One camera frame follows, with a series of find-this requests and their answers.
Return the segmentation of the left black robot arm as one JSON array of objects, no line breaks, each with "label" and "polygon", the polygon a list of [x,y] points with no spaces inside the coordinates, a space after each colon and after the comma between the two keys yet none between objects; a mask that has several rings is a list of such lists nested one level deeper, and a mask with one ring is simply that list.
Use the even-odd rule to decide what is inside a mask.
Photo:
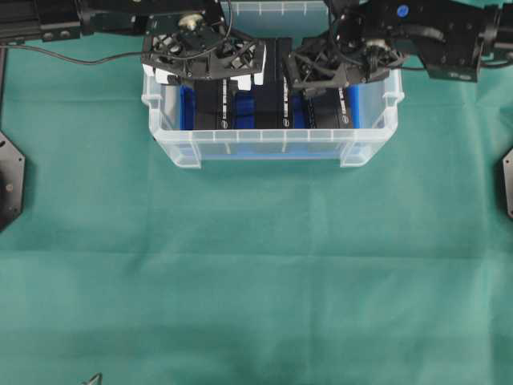
[{"label": "left black robot arm", "polygon": [[234,27],[230,1],[3,1],[1,47],[93,34],[143,38],[136,52],[157,83],[234,81],[243,91],[264,81],[265,43]]}]

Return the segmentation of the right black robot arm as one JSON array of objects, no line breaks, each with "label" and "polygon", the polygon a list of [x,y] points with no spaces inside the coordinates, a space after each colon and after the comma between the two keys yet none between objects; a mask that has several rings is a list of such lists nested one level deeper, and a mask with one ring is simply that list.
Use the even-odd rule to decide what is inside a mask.
[{"label": "right black robot arm", "polygon": [[512,64],[512,5],[458,1],[328,1],[327,29],[288,53],[289,88],[306,97],[374,83],[415,57],[432,79],[477,82]]}]

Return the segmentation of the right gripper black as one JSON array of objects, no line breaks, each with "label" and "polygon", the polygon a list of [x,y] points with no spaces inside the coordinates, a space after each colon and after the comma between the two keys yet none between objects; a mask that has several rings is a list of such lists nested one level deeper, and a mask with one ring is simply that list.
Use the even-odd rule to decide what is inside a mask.
[{"label": "right gripper black", "polygon": [[304,38],[283,59],[290,89],[312,99],[335,89],[386,79],[399,68],[406,55],[383,38],[362,36],[361,15],[341,15],[329,21],[328,30]]}]

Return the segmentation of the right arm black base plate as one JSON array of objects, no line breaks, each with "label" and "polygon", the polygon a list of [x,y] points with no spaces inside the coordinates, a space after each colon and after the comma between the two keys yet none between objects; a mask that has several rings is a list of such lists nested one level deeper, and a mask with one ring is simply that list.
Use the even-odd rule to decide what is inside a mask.
[{"label": "right arm black base plate", "polygon": [[512,148],[494,163],[492,176],[495,205],[512,221]]}]

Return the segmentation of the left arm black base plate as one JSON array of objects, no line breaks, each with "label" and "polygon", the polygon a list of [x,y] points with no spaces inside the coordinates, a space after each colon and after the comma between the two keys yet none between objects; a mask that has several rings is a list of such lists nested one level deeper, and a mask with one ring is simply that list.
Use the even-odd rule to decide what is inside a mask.
[{"label": "left arm black base plate", "polygon": [[23,211],[25,156],[1,132],[1,231]]}]

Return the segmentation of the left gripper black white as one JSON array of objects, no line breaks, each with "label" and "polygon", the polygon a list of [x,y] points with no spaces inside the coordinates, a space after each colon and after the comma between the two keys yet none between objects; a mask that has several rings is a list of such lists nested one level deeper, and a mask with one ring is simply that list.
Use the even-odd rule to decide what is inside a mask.
[{"label": "left gripper black white", "polygon": [[265,71],[266,45],[233,27],[223,14],[200,12],[156,19],[143,41],[141,63],[161,84],[243,80]]}]

